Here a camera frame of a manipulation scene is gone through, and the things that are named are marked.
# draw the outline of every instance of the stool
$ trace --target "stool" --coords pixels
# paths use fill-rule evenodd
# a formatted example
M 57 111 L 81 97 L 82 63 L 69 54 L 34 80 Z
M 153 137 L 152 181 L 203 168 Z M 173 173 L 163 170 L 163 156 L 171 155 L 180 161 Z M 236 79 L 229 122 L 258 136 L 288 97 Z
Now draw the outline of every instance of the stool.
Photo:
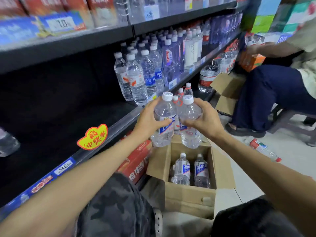
M 311 147 L 316 147 L 316 128 L 312 131 L 309 131 L 309 130 L 305 130 L 300 127 L 291 125 L 289 123 L 289 120 L 294 115 L 304 115 L 304 116 L 308 116 L 314 119 L 316 119 L 316 115 L 308 115 L 302 112 L 288 110 L 288 109 L 280 107 L 280 105 L 277 105 L 273 109 L 272 114 L 273 114 L 273 123 L 272 123 L 271 128 L 268 130 L 268 132 L 273 134 L 280 128 L 286 128 L 288 130 L 310 136 L 310 140 L 306 144 Z

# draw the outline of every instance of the right hand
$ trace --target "right hand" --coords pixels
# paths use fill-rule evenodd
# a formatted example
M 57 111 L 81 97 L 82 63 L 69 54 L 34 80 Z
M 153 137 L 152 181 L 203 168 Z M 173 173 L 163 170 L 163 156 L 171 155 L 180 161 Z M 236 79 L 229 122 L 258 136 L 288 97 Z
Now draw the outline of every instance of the right hand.
M 217 111 L 210 103 L 200 98 L 194 98 L 194 103 L 202 109 L 202 116 L 195 120 L 181 120 L 184 125 L 197 129 L 211 141 L 218 139 L 226 133 Z

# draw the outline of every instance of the red box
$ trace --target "red box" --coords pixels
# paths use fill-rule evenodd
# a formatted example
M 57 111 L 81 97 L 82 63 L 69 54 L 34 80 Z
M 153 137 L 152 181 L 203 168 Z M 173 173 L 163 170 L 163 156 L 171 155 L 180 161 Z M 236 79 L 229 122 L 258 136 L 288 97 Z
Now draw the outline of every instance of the red box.
M 121 140 L 125 139 L 131 131 L 128 132 Z M 146 173 L 148 158 L 151 154 L 152 142 L 144 141 L 123 161 L 116 170 L 128 177 L 134 184 Z

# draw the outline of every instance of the beige shirt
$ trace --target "beige shirt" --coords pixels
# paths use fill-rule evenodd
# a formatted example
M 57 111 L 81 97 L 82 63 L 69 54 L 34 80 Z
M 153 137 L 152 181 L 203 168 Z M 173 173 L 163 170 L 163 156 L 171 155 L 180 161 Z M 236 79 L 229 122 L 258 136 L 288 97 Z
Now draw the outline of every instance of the beige shirt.
M 293 60 L 291 67 L 301 73 L 306 90 L 316 99 L 316 18 L 307 21 L 286 42 L 305 51 Z

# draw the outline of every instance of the navy trousers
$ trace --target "navy trousers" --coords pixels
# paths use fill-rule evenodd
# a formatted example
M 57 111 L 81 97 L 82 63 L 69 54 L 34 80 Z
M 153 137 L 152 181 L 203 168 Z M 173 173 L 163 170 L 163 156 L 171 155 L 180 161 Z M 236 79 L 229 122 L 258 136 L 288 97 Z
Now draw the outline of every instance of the navy trousers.
M 316 99 L 306 90 L 298 70 L 262 65 L 252 70 L 236 103 L 232 124 L 239 128 L 266 131 L 274 103 L 283 108 L 316 114 Z

